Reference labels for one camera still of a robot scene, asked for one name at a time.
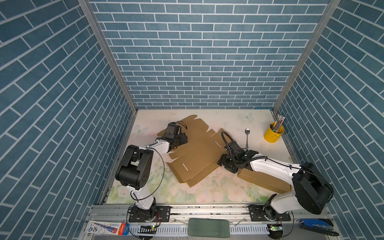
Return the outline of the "brown cardboard box sheet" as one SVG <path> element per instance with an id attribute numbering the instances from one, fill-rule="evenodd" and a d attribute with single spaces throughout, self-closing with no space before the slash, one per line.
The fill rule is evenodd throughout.
<path id="1" fill-rule="evenodd" d="M 261 172 L 241 169 L 238 178 L 278 194 L 288 193 L 293 190 L 292 186 L 285 181 Z"/>

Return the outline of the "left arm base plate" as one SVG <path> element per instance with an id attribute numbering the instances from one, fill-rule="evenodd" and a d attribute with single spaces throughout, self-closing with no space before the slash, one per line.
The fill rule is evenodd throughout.
<path id="1" fill-rule="evenodd" d="M 137 206 L 132 206 L 128 211 L 128 222 L 130 223 L 167 223 L 170 221 L 171 206 L 156 206 L 149 210 L 142 210 Z"/>

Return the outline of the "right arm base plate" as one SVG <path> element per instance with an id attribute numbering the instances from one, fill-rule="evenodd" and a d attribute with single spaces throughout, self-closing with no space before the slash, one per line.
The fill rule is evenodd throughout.
<path id="1" fill-rule="evenodd" d="M 289 222 L 292 220 L 289 212 L 279 214 L 271 207 L 264 205 L 249 205 L 248 210 L 252 222 Z"/>

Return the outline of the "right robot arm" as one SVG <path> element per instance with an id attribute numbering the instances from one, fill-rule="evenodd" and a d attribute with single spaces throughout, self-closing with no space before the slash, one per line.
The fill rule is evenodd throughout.
<path id="1" fill-rule="evenodd" d="M 288 193 L 273 194 L 263 206 L 250 205 L 250 214 L 255 222 L 277 221 L 295 210 L 319 215 L 334 195 L 333 187 L 311 163 L 285 163 L 255 151 L 240 150 L 223 154 L 218 165 L 234 174 L 242 169 L 267 174 L 293 187 Z"/>

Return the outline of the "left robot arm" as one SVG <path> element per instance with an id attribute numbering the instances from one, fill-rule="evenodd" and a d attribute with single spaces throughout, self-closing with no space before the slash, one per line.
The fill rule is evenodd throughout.
<path id="1" fill-rule="evenodd" d="M 178 146 L 188 142 L 186 134 L 172 138 L 157 138 L 150 145 L 139 147 L 127 146 L 117 168 L 115 179 L 126 187 L 131 198 L 136 202 L 129 211 L 135 222 L 151 222 L 159 216 L 156 199 L 147 186 L 150 177 L 153 156 L 161 157 Z"/>

